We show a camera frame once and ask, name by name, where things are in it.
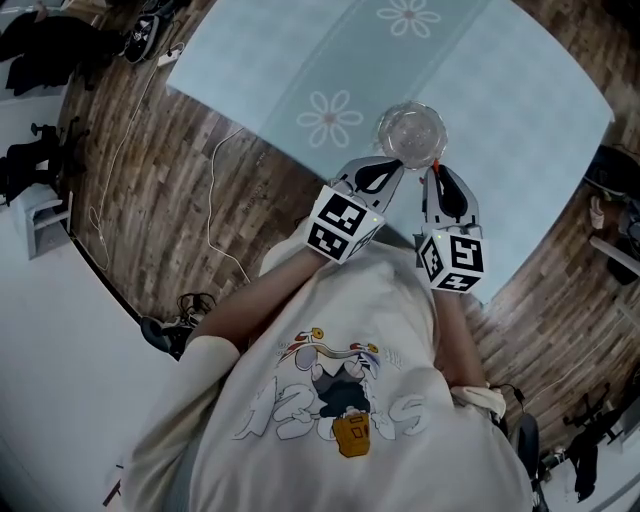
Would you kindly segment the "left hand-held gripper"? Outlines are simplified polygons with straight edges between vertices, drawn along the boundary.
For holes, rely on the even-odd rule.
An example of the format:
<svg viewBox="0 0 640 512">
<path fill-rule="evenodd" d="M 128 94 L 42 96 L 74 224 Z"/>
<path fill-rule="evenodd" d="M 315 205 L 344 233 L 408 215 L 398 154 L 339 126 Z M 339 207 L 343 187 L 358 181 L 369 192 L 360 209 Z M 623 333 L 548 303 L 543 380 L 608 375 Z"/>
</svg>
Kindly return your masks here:
<svg viewBox="0 0 640 512">
<path fill-rule="evenodd" d="M 369 156 L 349 161 L 335 177 L 335 183 L 372 186 L 381 194 L 396 187 L 403 163 L 395 158 Z M 307 222 L 307 246 L 329 260 L 343 264 L 373 240 L 386 224 L 380 213 L 336 188 L 324 185 Z"/>
</svg>

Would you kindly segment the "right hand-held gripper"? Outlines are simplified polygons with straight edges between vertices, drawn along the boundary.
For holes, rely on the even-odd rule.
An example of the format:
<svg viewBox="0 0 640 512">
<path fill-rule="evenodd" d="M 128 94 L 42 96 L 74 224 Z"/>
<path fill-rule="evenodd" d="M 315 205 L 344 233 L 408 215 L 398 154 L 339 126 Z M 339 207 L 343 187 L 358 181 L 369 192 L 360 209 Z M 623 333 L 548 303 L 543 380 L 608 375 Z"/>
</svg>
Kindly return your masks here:
<svg viewBox="0 0 640 512">
<path fill-rule="evenodd" d="M 475 196 L 449 167 L 428 169 L 423 184 L 426 220 L 478 215 Z M 477 222 L 426 224 L 417 236 L 417 268 L 432 290 L 471 293 L 484 278 L 483 230 Z"/>
</svg>

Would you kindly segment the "glass plate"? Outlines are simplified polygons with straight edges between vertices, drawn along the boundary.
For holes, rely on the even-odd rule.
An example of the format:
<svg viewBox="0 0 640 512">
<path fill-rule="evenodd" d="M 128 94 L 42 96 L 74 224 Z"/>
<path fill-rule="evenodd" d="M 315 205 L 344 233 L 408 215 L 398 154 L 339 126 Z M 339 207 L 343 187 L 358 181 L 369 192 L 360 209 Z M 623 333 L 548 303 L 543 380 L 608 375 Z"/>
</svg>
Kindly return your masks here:
<svg viewBox="0 0 640 512">
<path fill-rule="evenodd" d="M 391 106 L 381 117 L 378 143 L 382 152 L 404 167 L 431 167 L 445 152 L 448 134 L 442 117 L 417 101 Z"/>
</svg>

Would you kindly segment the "person's left forearm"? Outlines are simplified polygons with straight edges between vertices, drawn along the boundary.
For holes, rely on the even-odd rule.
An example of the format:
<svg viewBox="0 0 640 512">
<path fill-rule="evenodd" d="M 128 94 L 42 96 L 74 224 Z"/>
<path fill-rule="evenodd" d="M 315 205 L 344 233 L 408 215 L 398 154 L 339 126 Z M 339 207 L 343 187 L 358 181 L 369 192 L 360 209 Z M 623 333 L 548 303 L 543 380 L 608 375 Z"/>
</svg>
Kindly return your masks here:
<svg viewBox="0 0 640 512">
<path fill-rule="evenodd" d="M 196 338 L 212 336 L 229 341 L 239 352 L 244 351 L 259 328 L 327 262 L 327 258 L 308 247 L 300 249 L 224 298 L 205 315 L 186 345 Z"/>
</svg>

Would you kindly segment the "person's right forearm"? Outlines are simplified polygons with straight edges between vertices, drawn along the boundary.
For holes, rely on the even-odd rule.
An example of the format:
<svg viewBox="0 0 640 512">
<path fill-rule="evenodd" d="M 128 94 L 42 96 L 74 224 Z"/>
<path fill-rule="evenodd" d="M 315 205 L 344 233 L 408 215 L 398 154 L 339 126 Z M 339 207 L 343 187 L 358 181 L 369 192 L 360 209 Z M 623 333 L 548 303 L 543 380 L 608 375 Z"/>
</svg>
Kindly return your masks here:
<svg viewBox="0 0 640 512">
<path fill-rule="evenodd" d="M 433 291 L 439 328 L 436 366 L 450 388 L 485 387 L 478 347 L 467 325 L 459 294 Z"/>
</svg>

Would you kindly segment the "cream printed shirt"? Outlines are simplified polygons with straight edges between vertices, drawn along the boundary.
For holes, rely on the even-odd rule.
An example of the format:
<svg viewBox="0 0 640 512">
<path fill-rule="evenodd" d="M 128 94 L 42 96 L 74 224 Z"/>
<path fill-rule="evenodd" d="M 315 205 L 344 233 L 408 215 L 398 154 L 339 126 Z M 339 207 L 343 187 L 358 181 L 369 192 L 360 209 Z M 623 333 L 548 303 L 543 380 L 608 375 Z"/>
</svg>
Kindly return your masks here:
<svg viewBox="0 0 640 512">
<path fill-rule="evenodd" d="M 124 465 L 126 512 L 532 512 L 502 395 L 450 388 L 405 250 L 327 262 L 239 352 L 186 345 Z"/>
</svg>

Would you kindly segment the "light blue floral tablecloth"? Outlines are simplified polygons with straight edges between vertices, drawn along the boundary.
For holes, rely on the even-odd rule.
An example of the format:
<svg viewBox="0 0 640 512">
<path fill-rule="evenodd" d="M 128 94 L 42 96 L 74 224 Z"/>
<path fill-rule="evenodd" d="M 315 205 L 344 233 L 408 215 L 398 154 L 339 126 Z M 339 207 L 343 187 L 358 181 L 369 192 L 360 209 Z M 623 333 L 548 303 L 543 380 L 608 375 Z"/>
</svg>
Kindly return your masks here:
<svg viewBox="0 0 640 512">
<path fill-rule="evenodd" d="M 550 230 L 614 115 L 512 0 L 216 0 L 167 84 L 330 179 L 416 101 L 475 195 L 489 302 Z"/>
</svg>

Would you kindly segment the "white power strip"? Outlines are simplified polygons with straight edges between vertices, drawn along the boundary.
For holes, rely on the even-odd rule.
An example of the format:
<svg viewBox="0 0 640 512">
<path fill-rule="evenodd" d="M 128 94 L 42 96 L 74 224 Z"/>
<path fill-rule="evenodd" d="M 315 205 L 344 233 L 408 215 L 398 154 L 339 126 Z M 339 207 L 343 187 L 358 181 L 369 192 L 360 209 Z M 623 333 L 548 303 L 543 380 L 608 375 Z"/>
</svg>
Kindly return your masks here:
<svg viewBox="0 0 640 512">
<path fill-rule="evenodd" d="M 161 68 L 176 62 L 184 51 L 184 48 L 185 44 L 183 42 L 179 42 L 171 46 L 158 57 L 156 62 L 157 67 Z"/>
</svg>

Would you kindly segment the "black grey office chair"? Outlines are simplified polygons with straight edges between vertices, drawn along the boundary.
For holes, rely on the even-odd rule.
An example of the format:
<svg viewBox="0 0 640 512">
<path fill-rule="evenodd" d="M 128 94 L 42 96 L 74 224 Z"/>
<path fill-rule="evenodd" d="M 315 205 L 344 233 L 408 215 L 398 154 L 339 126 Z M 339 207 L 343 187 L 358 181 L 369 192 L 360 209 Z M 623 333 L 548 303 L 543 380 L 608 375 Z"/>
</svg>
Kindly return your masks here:
<svg viewBox="0 0 640 512">
<path fill-rule="evenodd" d="M 540 435 L 536 418 L 525 413 L 512 432 L 511 444 L 530 479 L 535 479 L 540 461 Z"/>
</svg>

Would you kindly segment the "black chair base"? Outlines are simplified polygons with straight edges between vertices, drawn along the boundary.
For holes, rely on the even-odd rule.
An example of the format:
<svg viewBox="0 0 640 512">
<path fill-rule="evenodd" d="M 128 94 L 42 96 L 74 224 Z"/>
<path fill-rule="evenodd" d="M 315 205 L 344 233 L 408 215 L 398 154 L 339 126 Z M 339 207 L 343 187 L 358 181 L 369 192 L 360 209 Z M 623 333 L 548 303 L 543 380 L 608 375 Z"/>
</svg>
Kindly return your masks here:
<svg viewBox="0 0 640 512">
<path fill-rule="evenodd" d="M 625 422 L 626 413 L 638 412 L 639 417 L 636 423 L 640 422 L 640 392 L 629 392 L 623 397 L 618 407 L 604 412 L 609 391 L 610 384 L 606 382 L 604 393 L 593 403 L 590 402 L 589 394 L 585 393 L 581 398 L 584 411 L 573 417 L 563 418 L 565 426 L 582 428 L 565 450 L 565 457 L 574 467 L 576 475 L 574 492 L 577 494 L 579 503 L 586 501 L 595 491 L 599 443 L 608 437 L 608 444 L 612 444 L 628 433 L 625 427 L 622 427 L 619 432 L 613 431 L 619 421 Z"/>
</svg>

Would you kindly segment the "black white sneaker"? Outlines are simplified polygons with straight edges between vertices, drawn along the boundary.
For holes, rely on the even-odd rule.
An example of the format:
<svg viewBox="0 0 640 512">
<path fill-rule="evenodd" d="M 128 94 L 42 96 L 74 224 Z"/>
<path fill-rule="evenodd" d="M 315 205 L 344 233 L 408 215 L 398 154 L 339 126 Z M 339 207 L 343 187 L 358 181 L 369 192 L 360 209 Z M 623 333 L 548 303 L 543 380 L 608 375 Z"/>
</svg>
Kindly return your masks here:
<svg viewBox="0 0 640 512">
<path fill-rule="evenodd" d="M 142 61 L 151 50 L 160 25 L 157 15 L 141 15 L 129 32 L 123 56 L 131 64 Z"/>
</svg>

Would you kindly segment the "white shelf unit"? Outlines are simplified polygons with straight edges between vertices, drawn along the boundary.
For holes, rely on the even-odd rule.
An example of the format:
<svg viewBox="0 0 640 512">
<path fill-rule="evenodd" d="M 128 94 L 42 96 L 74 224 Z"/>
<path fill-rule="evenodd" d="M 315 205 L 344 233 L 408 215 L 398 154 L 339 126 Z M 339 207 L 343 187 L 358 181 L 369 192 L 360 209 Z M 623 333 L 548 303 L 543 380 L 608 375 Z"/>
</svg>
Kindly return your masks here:
<svg viewBox="0 0 640 512">
<path fill-rule="evenodd" d="M 11 201 L 9 211 L 28 260 L 70 241 L 74 194 L 62 199 L 49 185 L 34 184 Z"/>
</svg>

